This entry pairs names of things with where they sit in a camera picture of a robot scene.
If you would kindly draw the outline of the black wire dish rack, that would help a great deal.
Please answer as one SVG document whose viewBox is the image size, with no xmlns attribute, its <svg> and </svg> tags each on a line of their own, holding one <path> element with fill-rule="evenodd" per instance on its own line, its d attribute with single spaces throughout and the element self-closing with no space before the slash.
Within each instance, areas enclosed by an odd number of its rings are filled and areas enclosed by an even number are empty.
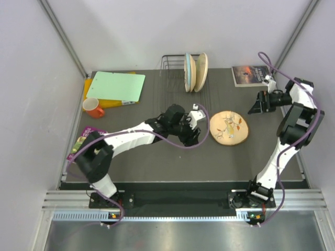
<svg viewBox="0 0 335 251">
<path fill-rule="evenodd" d="M 162 111 L 172 104 L 178 104 L 186 110 L 194 103 L 203 105 L 208 111 L 212 109 L 210 101 L 209 78 L 206 78 L 203 88 L 199 92 L 187 93 L 184 87 L 184 59 L 183 54 L 166 54 L 161 58 L 160 65 L 160 109 Z"/>
</svg>

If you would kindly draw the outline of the bird plate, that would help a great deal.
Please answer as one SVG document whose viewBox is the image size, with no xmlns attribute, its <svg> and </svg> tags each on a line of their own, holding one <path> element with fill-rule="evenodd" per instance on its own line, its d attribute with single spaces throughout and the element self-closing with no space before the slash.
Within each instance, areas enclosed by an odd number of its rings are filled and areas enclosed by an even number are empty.
<svg viewBox="0 0 335 251">
<path fill-rule="evenodd" d="M 221 111 L 210 119 L 210 134 L 216 142 L 225 146 L 243 143 L 249 136 L 244 118 L 233 111 Z"/>
<path fill-rule="evenodd" d="M 189 59 L 189 71 L 188 72 L 191 74 L 191 78 L 188 81 L 188 83 L 190 84 L 189 92 L 192 92 L 196 84 L 196 63 L 192 55 L 190 54 L 188 54 L 188 59 Z"/>
</svg>

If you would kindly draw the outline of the blue and white plate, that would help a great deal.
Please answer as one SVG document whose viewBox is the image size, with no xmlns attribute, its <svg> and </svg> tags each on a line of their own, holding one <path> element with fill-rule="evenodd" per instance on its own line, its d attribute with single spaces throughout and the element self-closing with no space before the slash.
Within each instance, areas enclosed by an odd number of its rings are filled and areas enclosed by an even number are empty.
<svg viewBox="0 0 335 251">
<path fill-rule="evenodd" d="M 184 82 L 185 82 L 185 91 L 190 92 L 191 91 L 191 60 L 190 60 L 190 54 L 185 53 L 185 59 L 184 59 Z"/>
</svg>

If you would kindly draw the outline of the cream plate with sprig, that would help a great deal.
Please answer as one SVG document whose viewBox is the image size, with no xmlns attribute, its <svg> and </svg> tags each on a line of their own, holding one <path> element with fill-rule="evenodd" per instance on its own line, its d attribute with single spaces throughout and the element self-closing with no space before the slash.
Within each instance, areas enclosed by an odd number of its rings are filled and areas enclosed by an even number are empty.
<svg viewBox="0 0 335 251">
<path fill-rule="evenodd" d="M 196 84 L 194 87 L 195 92 L 199 92 L 205 85 L 208 73 L 208 56 L 206 53 L 199 55 L 196 62 Z"/>
</svg>

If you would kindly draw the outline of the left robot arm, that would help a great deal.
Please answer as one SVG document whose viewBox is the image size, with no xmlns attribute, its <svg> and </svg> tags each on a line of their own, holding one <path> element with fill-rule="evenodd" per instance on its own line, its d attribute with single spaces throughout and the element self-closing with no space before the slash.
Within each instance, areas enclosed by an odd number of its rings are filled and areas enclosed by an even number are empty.
<svg viewBox="0 0 335 251">
<path fill-rule="evenodd" d="M 138 146 L 166 140 L 169 135 L 178 137 L 181 148 L 194 148 L 199 144 L 198 123 L 205 118 L 205 112 L 198 105 L 187 113 L 180 105 L 173 104 L 159 116 L 133 128 L 105 134 L 91 132 L 73 161 L 93 189 L 101 194 L 101 202 L 111 208 L 119 200 L 117 188 L 108 174 L 114 157 Z"/>
</svg>

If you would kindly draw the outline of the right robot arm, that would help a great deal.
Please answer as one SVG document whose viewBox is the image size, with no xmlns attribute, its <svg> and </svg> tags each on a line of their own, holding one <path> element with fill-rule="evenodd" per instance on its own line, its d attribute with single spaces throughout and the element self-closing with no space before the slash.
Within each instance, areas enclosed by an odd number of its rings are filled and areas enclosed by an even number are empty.
<svg viewBox="0 0 335 251">
<path fill-rule="evenodd" d="M 277 145 L 268 163 L 250 181 L 244 200 L 247 205 L 256 207 L 272 199 L 273 190 L 289 160 L 307 146 L 314 137 L 325 113 L 315 105 L 312 91 L 314 84 L 300 78 L 289 80 L 285 91 L 275 88 L 273 76 L 267 75 L 263 81 L 266 91 L 260 91 L 249 114 L 274 112 L 276 108 L 289 106 L 277 130 Z"/>
</svg>

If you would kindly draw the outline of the dark paperback book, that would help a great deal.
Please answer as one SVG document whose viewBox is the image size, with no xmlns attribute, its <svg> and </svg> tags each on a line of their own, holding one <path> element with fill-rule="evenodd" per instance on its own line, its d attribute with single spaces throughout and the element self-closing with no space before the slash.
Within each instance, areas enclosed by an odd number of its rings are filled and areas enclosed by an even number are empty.
<svg viewBox="0 0 335 251">
<path fill-rule="evenodd" d="M 269 75 L 266 65 L 233 66 L 231 68 L 235 87 L 262 87 L 264 78 Z"/>
</svg>

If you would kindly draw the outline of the green paper folder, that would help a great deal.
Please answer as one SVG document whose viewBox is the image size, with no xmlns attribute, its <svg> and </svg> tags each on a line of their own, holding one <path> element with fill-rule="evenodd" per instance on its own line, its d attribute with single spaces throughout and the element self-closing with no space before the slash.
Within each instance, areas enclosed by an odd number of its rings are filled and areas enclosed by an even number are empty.
<svg viewBox="0 0 335 251">
<path fill-rule="evenodd" d="M 142 74 L 96 72 L 87 98 L 138 102 L 146 76 Z"/>
</svg>

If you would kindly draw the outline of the yellow folder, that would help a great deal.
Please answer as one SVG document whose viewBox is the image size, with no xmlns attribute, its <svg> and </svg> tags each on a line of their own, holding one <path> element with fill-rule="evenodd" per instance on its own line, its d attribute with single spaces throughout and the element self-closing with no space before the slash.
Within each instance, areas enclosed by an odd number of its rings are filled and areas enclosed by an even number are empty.
<svg viewBox="0 0 335 251">
<path fill-rule="evenodd" d="M 92 84 L 92 79 L 88 78 L 84 82 L 84 94 L 83 94 L 83 101 L 87 99 L 88 90 Z M 139 102 L 134 101 L 124 101 L 124 100 L 106 100 L 106 99 L 99 99 L 99 104 L 101 108 L 112 108 L 112 107 L 120 107 L 125 105 L 133 105 L 138 104 Z"/>
</svg>

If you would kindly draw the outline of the orange mug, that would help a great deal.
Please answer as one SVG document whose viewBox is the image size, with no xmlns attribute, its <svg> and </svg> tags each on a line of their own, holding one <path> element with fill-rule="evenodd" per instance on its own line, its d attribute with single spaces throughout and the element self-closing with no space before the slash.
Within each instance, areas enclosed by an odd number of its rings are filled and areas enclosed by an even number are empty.
<svg viewBox="0 0 335 251">
<path fill-rule="evenodd" d="M 99 104 L 99 100 L 96 98 L 87 98 L 82 103 L 82 108 L 92 118 L 99 119 L 105 115 L 104 110 Z"/>
</svg>

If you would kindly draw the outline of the purple treehouse book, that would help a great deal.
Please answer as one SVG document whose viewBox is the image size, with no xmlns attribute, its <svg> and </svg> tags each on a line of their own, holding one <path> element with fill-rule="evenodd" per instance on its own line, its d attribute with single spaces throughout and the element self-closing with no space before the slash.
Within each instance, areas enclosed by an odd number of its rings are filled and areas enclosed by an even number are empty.
<svg viewBox="0 0 335 251">
<path fill-rule="evenodd" d="M 77 153 L 81 145 L 83 144 L 84 140 L 87 138 L 87 136 L 92 133 L 93 131 L 97 131 L 99 134 L 105 134 L 107 133 L 104 130 L 100 130 L 94 127 L 85 127 L 84 130 L 82 131 L 81 135 L 78 137 L 76 140 L 74 146 L 72 147 L 69 155 L 67 156 L 67 160 L 71 160 L 71 158 Z"/>
</svg>

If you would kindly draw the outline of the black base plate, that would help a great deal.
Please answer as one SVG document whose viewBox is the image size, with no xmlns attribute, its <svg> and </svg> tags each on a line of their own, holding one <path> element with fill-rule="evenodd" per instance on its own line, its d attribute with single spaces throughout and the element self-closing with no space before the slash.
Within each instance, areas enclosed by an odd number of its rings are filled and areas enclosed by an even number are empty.
<svg viewBox="0 0 335 251">
<path fill-rule="evenodd" d="M 133 209 L 149 204 L 217 204 L 228 209 L 276 207 L 274 197 L 264 201 L 259 198 L 249 198 L 244 190 L 222 191 L 118 191 L 110 198 L 97 192 L 90 195 L 91 209 L 117 208 L 114 201 L 125 209 Z"/>
</svg>

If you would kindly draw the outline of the aluminium front rail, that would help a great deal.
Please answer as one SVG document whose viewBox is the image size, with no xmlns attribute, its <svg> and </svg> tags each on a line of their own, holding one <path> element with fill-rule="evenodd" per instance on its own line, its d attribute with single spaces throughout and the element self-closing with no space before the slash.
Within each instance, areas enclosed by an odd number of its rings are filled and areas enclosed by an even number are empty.
<svg viewBox="0 0 335 251">
<path fill-rule="evenodd" d="M 42 208 L 44 210 L 88 209 L 94 203 L 92 191 L 55 190 L 48 191 Z M 325 199 L 320 190 L 287 189 L 285 196 L 281 190 L 275 190 L 271 202 L 278 206 L 282 199 L 283 210 L 325 210 Z M 159 205 L 215 205 L 227 207 L 232 200 L 227 191 L 121 191 L 114 196 L 126 208 L 139 207 L 146 204 Z"/>
</svg>

